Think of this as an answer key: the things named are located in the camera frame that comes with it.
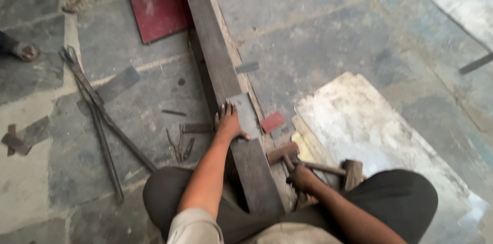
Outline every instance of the forearm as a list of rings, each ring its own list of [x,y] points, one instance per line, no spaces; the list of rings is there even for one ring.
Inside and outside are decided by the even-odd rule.
[[[216,134],[200,159],[178,205],[178,213],[189,208],[206,210],[215,219],[221,200],[224,165],[231,136]]]
[[[334,217],[351,244],[405,244],[383,222],[317,180],[309,191]]]

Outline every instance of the pliers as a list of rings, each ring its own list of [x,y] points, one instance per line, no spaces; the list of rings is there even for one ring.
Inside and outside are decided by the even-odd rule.
[[[175,150],[175,155],[176,155],[176,160],[178,162],[183,162],[183,149],[182,149],[182,141],[183,141],[183,128],[182,125],[180,124],[180,138],[178,140],[178,144],[174,144],[173,141],[171,140],[171,136],[169,136],[169,131],[166,129],[166,134],[168,135],[168,140],[171,146],[173,146],[173,149]]]

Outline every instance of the foot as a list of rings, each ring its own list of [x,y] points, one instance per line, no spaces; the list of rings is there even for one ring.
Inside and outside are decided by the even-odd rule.
[[[26,62],[31,62],[40,55],[40,51],[35,46],[22,42],[19,42],[12,53]]]

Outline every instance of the dark trousers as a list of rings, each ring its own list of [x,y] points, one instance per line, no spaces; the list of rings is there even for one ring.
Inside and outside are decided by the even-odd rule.
[[[191,175],[191,170],[165,167],[152,174],[145,184],[145,208],[164,240],[168,238],[171,221]],[[375,174],[343,196],[384,222],[409,244],[421,239],[438,205],[432,184],[422,175],[404,170]],[[224,198],[219,203],[217,223],[226,244],[244,241],[279,222],[310,224],[347,242],[341,228],[321,204],[266,218],[246,213]]]
[[[0,31],[0,54],[10,53],[19,42]]]

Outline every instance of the person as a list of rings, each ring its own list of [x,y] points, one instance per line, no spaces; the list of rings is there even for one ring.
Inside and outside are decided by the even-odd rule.
[[[222,105],[215,127],[194,171],[164,167],[145,184],[145,208],[169,244],[416,244],[435,214],[437,193],[415,172],[379,172],[340,194],[301,165],[287,182],[319,203],[284,216],[249,214],[221,197],[230,142],[250,138],[240,128],[235,105]]]
[[[0,31],[0,55],[1,54],[12,54],[22,61],[31,62],[38,57],[40,52],[33,45],[19,42]]]

